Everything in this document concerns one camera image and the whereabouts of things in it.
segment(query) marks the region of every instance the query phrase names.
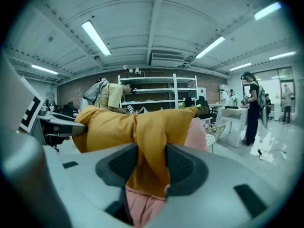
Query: white chair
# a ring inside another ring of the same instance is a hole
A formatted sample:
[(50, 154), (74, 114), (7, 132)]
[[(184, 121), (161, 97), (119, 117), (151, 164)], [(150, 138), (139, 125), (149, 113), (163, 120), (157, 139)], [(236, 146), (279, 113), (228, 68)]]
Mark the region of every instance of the white chair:
[(220, 138), (220, 136), (224, 132), (225, 127), (226, 127), (226, 125), (221, 125), (221, 126), (209, 128), (206, 130), (207, 148), (212, 146), (212, 153), (213, 153), (213, 145)]

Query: yellow shirt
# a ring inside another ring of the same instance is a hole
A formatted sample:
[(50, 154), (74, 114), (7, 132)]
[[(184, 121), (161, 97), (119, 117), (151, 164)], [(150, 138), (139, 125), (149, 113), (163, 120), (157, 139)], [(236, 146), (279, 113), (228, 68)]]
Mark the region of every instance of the yellow shirt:
[(137, 166), (127, 186), (164, 198), (164, 189), (171, 182), (166, 144), (185, 144), (196, 111), (195, 107), (187, 107), (125, 115), (89, 105), (75, 119), (88, 127), (87, 132), (73, 136), (73, 141), (81, 153), (137, 143)]
[(108, 83), (101, 89), (99, 99), (96, 100), (95, 106), (103, 110), (109, 110), (109, 107), (118, 108), (123, 93), (122, 85)]

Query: floor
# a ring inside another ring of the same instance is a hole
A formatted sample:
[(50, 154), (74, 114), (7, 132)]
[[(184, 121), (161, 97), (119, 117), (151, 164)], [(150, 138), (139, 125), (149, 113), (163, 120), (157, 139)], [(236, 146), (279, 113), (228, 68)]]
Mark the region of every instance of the floor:
[[(299, 141), (302, 132), (293, 124), (287, 127), (274, 120), (268, 122), (266, 130), (259, 120), (254, 145), (248, 147), (240, 143), (236, 149), (231, 145), (231, 141), (238, 136), (238, 124), (232, 124), (231, 133), (227, 124), (220, 140), (213, 146), (213, 153), (240, 162), (273, 186), (278, 194), (285, 194), (296, 180), (299, 170), (303, 168), (304, 149)], [(72, 140), (64, 141), (58, 148), (59, 155), (79, 154)], [(258, 149), (263, 153), (264, 160), (259, 158)]]

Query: woman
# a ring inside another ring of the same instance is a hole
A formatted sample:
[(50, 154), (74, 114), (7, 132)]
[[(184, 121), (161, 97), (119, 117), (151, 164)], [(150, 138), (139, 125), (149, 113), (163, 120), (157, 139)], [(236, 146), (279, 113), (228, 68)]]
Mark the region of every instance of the woman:
[(250, 83), (250, 94), (251, 97), (245, 100), (245, 103), (249, 103), (248, 117), (247, 117), (247, 131), (243, 143), (247, 146), (251, 145), (255, 141), (255, 136), (257, 134), (258, 116), (260, 112), (260, 106), (258, 105), (258, 89), (259, 84), (256, 78), (250, 72), (245, 72), (242, 78)]
[(221, 94), (221, 102), (223, 106), (228, 106), (229, 105), (229, 95), (226, 90), (223, 89), (218, 89), (218, 92)]

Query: white table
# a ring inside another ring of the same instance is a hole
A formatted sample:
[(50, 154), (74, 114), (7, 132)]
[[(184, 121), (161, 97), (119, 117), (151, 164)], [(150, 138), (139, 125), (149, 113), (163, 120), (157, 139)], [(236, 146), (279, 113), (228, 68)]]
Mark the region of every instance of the white table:
[(216, 126), (222, 125), (223, 122), (230, 122), (229, 133), (231, 133), (232, 122), (236, 122), (239, 124), (239, 135), (234, 143), (235, 148), (238, 147), (242, 131), (247, 125), (247, 115), (248, 115), (247, 108), (225, 109), (224, 107), (220, 107), (218, 109), (218, 115), (215, 122)]
[(211, 113), (213, 113), (213, 111), (219, 111), (219, 108), (223, 106), (223, 104), (209, 104), (209, 109), (211, 109)]

